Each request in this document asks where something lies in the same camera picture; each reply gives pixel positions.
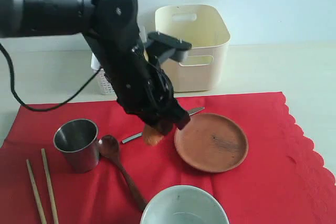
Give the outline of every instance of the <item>spoon handle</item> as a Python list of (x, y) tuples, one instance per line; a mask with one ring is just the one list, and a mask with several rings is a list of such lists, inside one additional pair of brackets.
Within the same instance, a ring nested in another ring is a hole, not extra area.
[(125, 168), (121, 165), (121, 166), (119, 166), (119, 169), (120, 169), (122, 175), (124, 176), (124, 179), (125, 179), (128, 187), (131, 190), (131, 194), (132, 194), (135, 202), (137, 203), (138, 208), (140, 209), (140, 211), (143, 212), (145, 210), (146, 205), (147, 205), (146, 200), (141, 195), (138, 187), (135, 185), (131, 176), (126, 172)]

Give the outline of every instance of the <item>white basket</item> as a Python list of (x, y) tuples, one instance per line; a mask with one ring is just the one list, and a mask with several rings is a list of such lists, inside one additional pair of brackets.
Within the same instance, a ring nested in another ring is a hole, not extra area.
[[(96, 72), (100, 68), (100, 63), (96, 59), (94, 54), (92, 54), (92, 58), (91, 58), (91, 68), (93, 69), (94, 72)], [(96, 76), (96, 80), (98, 82), (100, 91), (102, 94), (114, 94), (113, 87), (107, 81), (104, 74), (105, 74), (105, 71), (101, 69)]]
[(156, 10), (155, 26), (193, 44), (184, 62), (169, 59), (162, 65), (176, 92), (210, 90), (219, 83), (230, 33), (214, 7), (165, 6)]

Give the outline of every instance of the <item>wooden chopstick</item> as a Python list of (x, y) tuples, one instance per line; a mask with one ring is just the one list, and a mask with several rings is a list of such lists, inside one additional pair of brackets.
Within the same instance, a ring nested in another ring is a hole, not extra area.
[(34, 178), (34, 174), (33, 174), (33, 171), (32, 171), (32, 167), (30, 166), (30, 162), (29, 162), (28, 159), (26, 160), (26, 163), (27, 163), (30, 182), (32, 184), (31, 186), (33, 188), (35, 201), (36, 201), (36, 205), (37, 205), (37, 210), (38, 210), (38, 213), (40, 215), (41, 223), (42, 224), (47, 224), (47, 220), (46, 220), (46, 217), (45, 217), (44, 212), (43, 212), (43, 207), (42, 207), (42, 204), (41, 204), (40, 196), (38, 194), (37, 186), (36, 186), (36, 183), (35, 183), (35, 178)]
[(41, 153), (42, 153), (44, 171), (46, 173), (46, 178), (47, 178), (47, 186), (48, 186), (48, 192), (49, 192), (49, 198), (50, 198), (50, 204), (51, 204), (51, 211), (53, 212), (52, 216), (54, 219), (54, 224), (58, 224), (57, 208), (56, 208), (56, 203), (55, 203), (55, 198), (54, 198), (54, 192), (52, 189), (53, 187), (51, 185), (50, 172), (49, 172), (47, 155), (46, 155), (45, 149), (41, 149)]

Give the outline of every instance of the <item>piece of bread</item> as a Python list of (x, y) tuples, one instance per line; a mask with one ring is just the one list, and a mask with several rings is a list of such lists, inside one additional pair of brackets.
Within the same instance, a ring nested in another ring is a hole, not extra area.
[(145, 125), (143, 128), (142, 138), (148, 145), (156, 145), (161, 141), (163, 135), (158, 132), (156, 129), (150, 127), (149, 125)]

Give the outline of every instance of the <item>robotic arm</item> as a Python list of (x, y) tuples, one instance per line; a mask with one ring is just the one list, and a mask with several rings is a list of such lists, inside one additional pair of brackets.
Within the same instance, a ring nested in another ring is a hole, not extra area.
[(159, 32), (143, 45), (137, 15), (138, 0), (0, 0), (0, 37), (82, 33), (126, 113), (167, 135), (190, 117), (160, 64), (182, 61), (192, 45)]

